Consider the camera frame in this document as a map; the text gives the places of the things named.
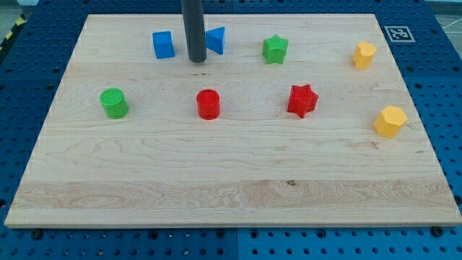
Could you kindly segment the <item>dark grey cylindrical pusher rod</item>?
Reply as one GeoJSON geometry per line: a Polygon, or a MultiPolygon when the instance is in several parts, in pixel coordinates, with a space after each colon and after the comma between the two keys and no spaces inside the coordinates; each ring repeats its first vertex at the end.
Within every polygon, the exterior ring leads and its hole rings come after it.
{"type": "Polygon", "coordinates": [[[180,0],[188,57],[194,63],[204,62],[206,36],[202,0],[180,0]]]}

